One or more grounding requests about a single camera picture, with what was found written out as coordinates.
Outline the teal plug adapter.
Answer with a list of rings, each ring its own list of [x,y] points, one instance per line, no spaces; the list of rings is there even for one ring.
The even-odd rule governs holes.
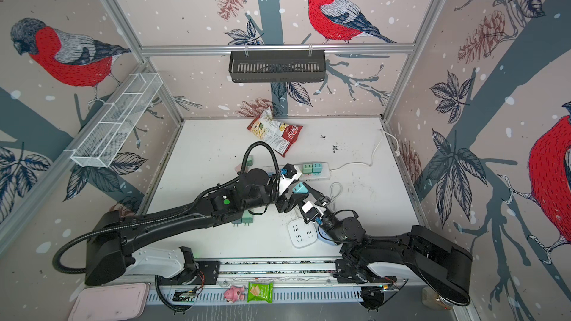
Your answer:
[[[293,193],[296,195],[307,195],[309,194],[309,190],[306,186],[306,184],[304,184],[303,182],[298,183],[294,188],[293,188]]]
[[[314,163],[312,165],[312,173],[313,174],[321,174],[323,172],[323,165],[322,163]]]

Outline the light green plug adapter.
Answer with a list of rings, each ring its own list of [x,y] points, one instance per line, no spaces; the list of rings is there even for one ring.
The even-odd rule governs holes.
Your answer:
[[[305,163],[302,166],[302,172],[304,175],[312,174],[312,163]]]

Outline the white multicolour power strip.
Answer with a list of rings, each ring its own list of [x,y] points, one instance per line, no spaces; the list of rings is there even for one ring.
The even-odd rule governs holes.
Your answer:
[[[322,181],[331,178],[331,169],[326,162],[297,163],[294,165],[298,181]]]

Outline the green plug adapter front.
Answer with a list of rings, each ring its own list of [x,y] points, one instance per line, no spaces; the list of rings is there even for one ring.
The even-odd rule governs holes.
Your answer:
[[[243,226],[248,227],[248,226],[250,226],[251,224],[253,224],[253,222],[254,222],[254,216],[251,215],[250,213],[244,212],[244,214],[242,215],[242,217],[239,218],[239,219],[237,219],[237,220],[235,220],[235,221],[232,221],[232,224],[233,224],[234,226],[241,226],[241,225],[243,225]]]

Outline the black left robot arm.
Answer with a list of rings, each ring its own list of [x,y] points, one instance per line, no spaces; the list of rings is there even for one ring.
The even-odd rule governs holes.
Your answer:
[[[287,163],[280,167],[267,143],[254,143],[243,156],[247,161],[256,147],[265,148],[274,172],[241,165],[236,177],[199,193],[189,204],[145,215],[121,216],[117,210],[104,213],[89,233],[65,243],[53,256],[53,268],[64,274],[82,274],[87,286],[99,286],[123,276],[137,264],[136,251],[155,242],[192,230],[230,223],[246,210],[285,202],[285,192],[303,174]]]

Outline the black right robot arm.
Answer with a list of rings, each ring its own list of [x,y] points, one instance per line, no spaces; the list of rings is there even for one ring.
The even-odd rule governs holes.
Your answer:
[[[381,265],[403,267],[444,301],[455,306],[471,302],[472,255],[421,225],[397,236],[371,236],[352,209],[333,211],[330,197],[301,182],[291,197],[306,223],[315,223],[325,239],[340,246],[334,278],[340,283],[392,282],[394,272]]]

